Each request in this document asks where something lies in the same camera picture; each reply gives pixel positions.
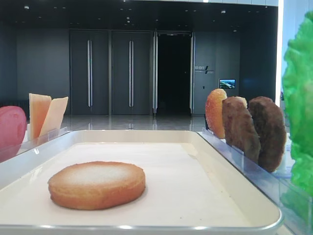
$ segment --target clear acrylic holder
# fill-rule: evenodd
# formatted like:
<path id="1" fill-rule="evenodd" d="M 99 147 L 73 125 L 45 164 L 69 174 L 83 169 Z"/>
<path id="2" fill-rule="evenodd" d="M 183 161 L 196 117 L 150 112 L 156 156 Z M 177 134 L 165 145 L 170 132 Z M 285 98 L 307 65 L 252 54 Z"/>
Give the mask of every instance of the clear acrylic holder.
<path id="1" fill-rule="evenodd" d="M 55 129 L 52 130 L 50 132 L 48 132 L 46 135 L 44 136 L 40 136 L 36 139 L 33 139 L 31 141 L 26 141 L 23 142 L 19 145 L 15 145 L 15 146 L 9 146 L 7 148 L 1 149 L 0 150 L 0 164 L 2 162 L 5 162 L 23 152 L 26 152 L 30 149 L 36 148 L 37 146 L 44 144 L 48 141 L 51 141 L 59 136 L 62 136 L 64 134 L 66 134 L 68 132 L 67 127 L 64 127 L 62 129 Z"/>
<path id="2" fill-rule="evenodd" d="M 313 199 L 290 180 L 268 173 L 245 157 L 244 153 L 217 138 L 203 128 L 203 138 L 221 153 L 239 172 L 251 181 L 264 195 L 275 202 L 285 217 L 285 226 L 296 235 L 312 235 Z"/>

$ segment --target white tray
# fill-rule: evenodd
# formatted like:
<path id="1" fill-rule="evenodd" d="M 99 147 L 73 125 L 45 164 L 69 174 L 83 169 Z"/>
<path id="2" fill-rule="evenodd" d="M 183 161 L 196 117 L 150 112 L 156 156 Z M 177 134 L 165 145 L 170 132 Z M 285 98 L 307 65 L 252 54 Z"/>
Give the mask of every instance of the white tray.
<path id="1" fill-rule="evenodd" d="M 144 169 L 135 202 L 103 211 L 58 207 L 48 179 L 64 167 L 121 161 Z M 75 131 L 0 164 L 0 234 L 274 235 L 281 211 L 198 133 Z"/>

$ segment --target wall sign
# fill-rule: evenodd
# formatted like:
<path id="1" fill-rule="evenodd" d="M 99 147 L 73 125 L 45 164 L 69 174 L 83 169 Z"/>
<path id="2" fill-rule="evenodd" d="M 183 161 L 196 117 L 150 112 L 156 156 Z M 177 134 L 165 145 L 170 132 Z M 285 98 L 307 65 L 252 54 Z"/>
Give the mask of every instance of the wall sign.
<path id="1" fill-rule="evenodd" d="M 213 70 L 209 70 L 209 66 L 195 66 L 195 72 L 204 72 L 205 74 L 213 74 Z"/>

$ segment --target red tomato slice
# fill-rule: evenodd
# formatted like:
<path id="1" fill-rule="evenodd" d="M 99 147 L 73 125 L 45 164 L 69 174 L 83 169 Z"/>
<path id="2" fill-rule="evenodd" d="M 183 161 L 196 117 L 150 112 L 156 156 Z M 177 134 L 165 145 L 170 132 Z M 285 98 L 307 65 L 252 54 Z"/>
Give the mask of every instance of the red tomato slice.
<path id="1" fill-rule="evenodd" d="M 0 108 L 0 162 L 15 157 L 27 129 L 26 115 L 22 108 Z"/>

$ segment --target wall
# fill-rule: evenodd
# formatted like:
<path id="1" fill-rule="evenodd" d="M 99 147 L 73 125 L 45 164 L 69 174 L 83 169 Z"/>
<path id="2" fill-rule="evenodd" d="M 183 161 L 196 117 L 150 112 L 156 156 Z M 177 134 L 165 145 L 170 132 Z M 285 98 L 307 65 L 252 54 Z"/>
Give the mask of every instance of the wall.
<path id="1" fill-rule="evenodd" d="M 68 30 L 18 30 L 17 61 L 19 99 L 28 99 L 29 93 L 69 96 Z"/>
<path id="2" fill-rule="evenodd" d="M 17 98 L 16 30 L 0 22 L 0 101 Z"/>
<path id="3" fill-rule="evenodd" d="M 239 96 L 275 100 L 277 15 L 241 32 Z"/>
<path id="4" fill-rule="evenodd" d="M 195 71 L 194 111 L 205 113 L 205 102 L 210 92 L 219 87 L 220 79 L 235 79 L 236 89 L 226 90 L 228 96 L 239 93 L 240 35 L 226 32 L 195 33 L 195 68 L 208 66 L 208 70 Z"/>

